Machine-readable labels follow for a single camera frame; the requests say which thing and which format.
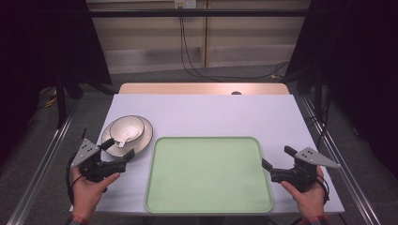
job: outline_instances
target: gray floor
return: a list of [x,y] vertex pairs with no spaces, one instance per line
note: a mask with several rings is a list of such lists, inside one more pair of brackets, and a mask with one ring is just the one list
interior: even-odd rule
[[[269,83],[275,82],[270,77],[260,79],[248,79],[248,77],[258,77],[270,73],[274,66],[254,66],[254,67],[216,67],[197,69],[201,74],[220,76],[213,77],[221,82],[254,82]],[[135,74],[113,75],[114,85],[110,88],[117,90],[122,83],[126,82],[213,82],[210,79],[189,75],[184,70],[143,72]],[[296,84],[288,84],[289,91],[295,94],[298,105],[303,113],[303,117],[309,116],[303,99],[311,98],[313,95],[300,96],[296,91]],[[35,202],[28,206],[29,214],[23,218],[24,224],[59,224],[63,223],[69,215],[69,200],[66,193],[64,174],[66,162],[74,146],[79,146],[84,128],[89,128],[86,132],[88,139],[96,140],[100,133],[103,119],[112,102],[112,96],[106,96],[94,88],[83,85],[84,97],[78,100],[78,111],[74,116],[73,122],[69,127],[68,133],[57,150],[54,160],[49,165],[49,171],[40,186],[40,190],[35,197]],[[48,95],[41,97],[39,105],[44,104]],[[76,102],[74,99],[67,98],[68,106]],[[313,125],[313,121],[308,121],[309,130],[317,142],[319,133]],[[25,193],[31,178],[34,176],[41,159],[46,154],[48,146],[55,133],[57,125],[56,104],[50,108],[40,108],[32,119],[32,123],[21,141],[14,149],[3,166],[0,177],[0,224],[7,224],[19,200]],[[328,131],[336,146],[340,150],[349,171],[354,175],[358,186],[363,191],[364,196],[370,203],[370,208],[374,210],[380,224],[396,224],[398,220],[398,181],[379,163],[373,156],[368,143],[353,132],[354,126],[344,115],[344,111],[338,103],[331,99],[329,109]],[[319,151],[327,155],[326,146],[321,142]],[[345,187],[344,178],[340,173],[330,170],[333,176],[333,184],[338,190],[339,196],[345,208],[342,214],[347,224],[366,224],[362,212],[350,194],[350,189]],[[298,215],[280,215],[270,217],[277,224],[290,224]],[[254,217],[234,217],[229,218],[237,224],[254,224],[257,218]],[[333,224],[343,224],[338,215],[331,216]],[[155,217],[148,221],[153,224],[196,224],[198,218],[190,217]],[[96,214],[93,218],[94,224],[142,224],[140,217],[129,217],[122,215],[100,215]]]

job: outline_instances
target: white tabletop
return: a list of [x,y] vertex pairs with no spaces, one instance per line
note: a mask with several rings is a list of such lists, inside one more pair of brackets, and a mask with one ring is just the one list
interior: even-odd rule
[[[132,95],[114,96],[102,131],[115,119],[139,115],[153,126],[153,138],[146,150],[128,163],[97,206],[98,212],[151,215],[145,208],[145,192],[154,142],[160,137],[252,136],[260,142],[263,156],[274,168],[290,169],[294,159],[284,152],[315,149],[314,141],[291,95]],[[103,160],[112,160],[102,153]],[[344,211],[330,177],[327,213]],[[274,204],[267,214],[297,212],[295,201],[278,183],[270,183]]]

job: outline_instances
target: hand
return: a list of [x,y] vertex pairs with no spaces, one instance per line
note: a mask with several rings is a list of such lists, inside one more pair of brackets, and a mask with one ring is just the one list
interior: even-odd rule
[[[319,176],[323,177],[323,172],[318,166],[316,171]],[[324,189],[318,184],[314,183],[310,190],[301,193],[294,186],[286,181],[282,181],[281,185],[293,196],[296,200],[298,210],[303,219],[313,218],[323,215],[324,212]]]
[[73,185],[74,205],[72,214],[88,221],[91,219],[97,204],[100,202],[102,191],[119,178],[120,173],[114,173],[101,182],[95,183],[81,177],[82,174],[79,167],[75,167],[70,171],[73,181],[79,179]]

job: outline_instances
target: table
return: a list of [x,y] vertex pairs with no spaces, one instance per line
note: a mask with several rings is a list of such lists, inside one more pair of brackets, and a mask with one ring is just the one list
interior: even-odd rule
[[[243,95],[230,96],[232,92]],[[296,101],[279,83],[127,83],[115,95],[102,131],[127,114],[148,119],[154,127],[154,141],[164,136],[253,136],[276,168],[293,166],[293,159],[283,151],[285,145],[298,150],[307,146],[315,149]],[[231,127],[229,120],[236,126]],[[98,212],[154,216],[145,209],[154,141],[128,164],[127,172],[103,195]],[[113,159],[106,153],[102,158]],[[330,187],[326,212],[343,212],[327,173],[325,178]],[[294,200],[279,184],[270,186],[274,205],[267,214],[298,211]]]

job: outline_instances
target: green tray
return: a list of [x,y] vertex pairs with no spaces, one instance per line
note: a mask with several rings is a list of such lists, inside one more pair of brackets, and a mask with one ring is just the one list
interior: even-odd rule
[[145,206],[152,213],[265,213],[272,207],[251,137],[167,137],[155,143]]

